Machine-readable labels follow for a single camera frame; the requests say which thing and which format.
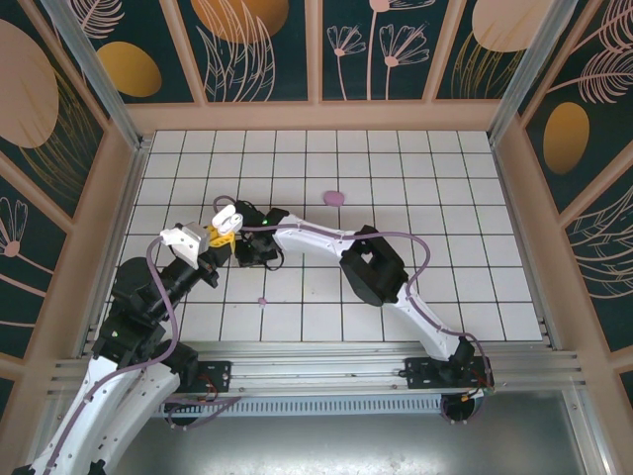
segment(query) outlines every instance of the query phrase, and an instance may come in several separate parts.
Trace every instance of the leaf illustration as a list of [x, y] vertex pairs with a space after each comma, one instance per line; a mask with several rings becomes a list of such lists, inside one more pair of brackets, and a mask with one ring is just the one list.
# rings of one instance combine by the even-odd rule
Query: leaf illustration
[[69, 0], [81, 30], [88, 38], [104, 40], [115, 30], [125, 13], [122, 0]]
[[598, 36], [612, 52], [633, 47], [633, 0], [610, 0]]
[[633, 85], [633, 49], [605, 49], [595, 54], [583, 69], [581, 77], [573, 82], [578, 82], [584, 101], [615, 104], [616, 98], [626, 94]]

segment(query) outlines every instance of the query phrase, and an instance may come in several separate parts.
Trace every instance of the metal base plate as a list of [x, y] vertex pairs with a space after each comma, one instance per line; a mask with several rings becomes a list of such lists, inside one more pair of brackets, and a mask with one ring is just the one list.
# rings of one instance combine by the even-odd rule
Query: metal base plate
[[[482, 356], [475, 356], [464, 374], [455, 383], [449, 384], [440, 378], [437, 371], [437, 361], [432, 358], [407, 358], [405, 369], [399, 375], [407, 379], [409, 389], [446, 389], [446, 388], [476, 388], [480, 386], [477, 375], [486, 378], [486, 367]], [[495, 385], [495, 379], [491, 374], [491, 385]]]

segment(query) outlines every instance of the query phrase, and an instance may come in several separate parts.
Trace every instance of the small pink blob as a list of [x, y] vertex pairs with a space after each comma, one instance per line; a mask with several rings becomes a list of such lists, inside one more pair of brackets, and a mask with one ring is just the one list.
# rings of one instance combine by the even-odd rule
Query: small pink blob
[[326, 191], [323, 193], [323, 202], [327, 206], [331, 206], [333, 208], [340, 208], [345, 203], [345, 195], [339, 193], [338, 191]]

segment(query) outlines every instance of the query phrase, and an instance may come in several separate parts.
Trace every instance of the black grid line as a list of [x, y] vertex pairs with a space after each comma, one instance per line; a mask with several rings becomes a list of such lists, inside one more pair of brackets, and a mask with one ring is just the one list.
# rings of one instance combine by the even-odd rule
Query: black grid line
[[[459, 143], [459, 148], [462, 150], [462, 160], [464, 161], [464, 168], [466, 169], [466, 176], [468, 176], [468, 168], [466, 168], [466, 158], [464, 157], [464, 149], [462, 148], [462, 141], [457, 134], [457, 142]], [[473, 206], [475, 206], [475, 195], [473, 193], [473, 187], [471, 186], [470, 179], [468, 181], [468, 189], [471, 192], [471, 198], [473, 198]], [[484, 242], [484, 234], [482, 232], [482, 224], [479, 221], [479, 215], [477, 214], [477, 209], [475, 210], [475, 216], [477, 217], [477, 226], [479, 226], [480, 239], [482, 241], [482, 247], [484, 248], [484, 255], [486, 256], [486, 263], [488, 264], [488, 272], [491, 276], [491, 285], [493, 286], [493, 292], [495, 295], [495, 300], [497, 301], [497, 312], [498, 312], [498, 320], [501, 323], [501, 331], [503, 333], [503, 339], [507, 341], [507, 335], [505, 334], [505, 327], [503, 326], [503, 318], [501, 317], [501, 307], [498, 303], [498, 295], [497, 295], [497, 287], [495, 286], [495, 280], [493, 279], [493, 270], [491, 269], [491, 262], [488, 258], [488, 250], [486, 249], [486, 243]]]

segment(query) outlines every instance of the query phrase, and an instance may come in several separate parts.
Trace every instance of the purple cable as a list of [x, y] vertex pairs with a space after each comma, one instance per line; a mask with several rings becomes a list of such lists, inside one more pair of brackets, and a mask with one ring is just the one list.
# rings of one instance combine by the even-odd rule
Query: purple cable
[[[162, 285], [162, 281], [160, 280], [160, 276], [158, 275], [158, 270], [156, 269], [156, 266], [154, 265], [153, 259], [151, 258], [151, 252], [153, 251], [153, 249], [157, 245], [160, 244], [161, 241], [162, 241], [162, 237], [157, 237], [155, 240], [153, 240], [151, 242], [151, 244], [147, 248], [147, 253], [145, 254], [145, 258], [147, 259], [147, 267], [149, 267], [149, 273], [151, 274], [151, 278], [153, 279], [154, 283], [156, 284], [156, 287], [158, 288], [158, 292], [160, 293], [160, 297], [162, 298], [163, 302], [165, 303], [165, 307], [167, 308], [167, 314], [169, 315], [169, 322], [171, 322], [172, 333], [173, 334], [178, 334], [178, 323], [176, 322], [176, 316], [174, 314], [174, 308], [171, 305], [171, 301], [169, 300], [169, 296], [167, 295], [167, 291], [165, 290], [165, 287]], [[119, 369], [117, 371], [113, 371], [109, 375], [105, 376], [101, 381], [96, 383], [92, 387], [92, 389], [86, 393], [85, 397], [83, 398], [83, 400], [79, 404], [79, 407], [72, 414], [72, 416], [70, 417], [70, 420], [68, 421], [68, 424], [66, 425], [66, 427], [63, 430], [63, 432], [59, 436], [59, 440], [57, 441], [57, 444], [55, 445], [55, 449], [52, 452], [52, 454], [50, 455], [50, 458], [48, 459], [48, 462], [46, 463], [46, 469], [45, 469], [43, 475], [49, 475], [50, 474], [50, 470], [52, 470], [52, 468], [54, 468], [55, 460], [57, 460], [57, 457], [59, 456], [61, 448], [63, 447], [64, 443], [66, 442], [66, 439], [70, 435], [70, 431], [72, 430], [72, 428], [76, 424], [77, 420], [79, 419], [79, 416], [81, 415], [81, 412], [88, 405], [88, 403], [92, 400], [92, 397], [95, 395], [95, 393], [101, 387], [103, 387], [104, 384], [106, 384], [108, 381], [112, 380], [113, 378], [115, 378], [115, 377], [117, 377], [119, 375], [122, 375], [122, 374], [125, 374], [125, 373], [129, 373], [131, 371], [136, 371], [137, 369], [144, 369], [147, 366], [151, 366], [152, 364], [156, 364], [156, 363], [160, 363], [161, 361], [164, 361], [174, 351], [174, 349], [176, 348], [176, 344], [177, 343], [178, 343], [178, 341], [177, 341], [176, 338], [171, 338], [171, 342], [169, 343], [169, 347], [160, 356], [158, 356], [158, 357], [156, 357], [154, 359], [150, 359], [150, 360], [148, 360], [148, 361], [146, 361], [144, 363], [134, 364], [132, 366], [128, 366], [127, 368], [123, 368], [123, 369]]]

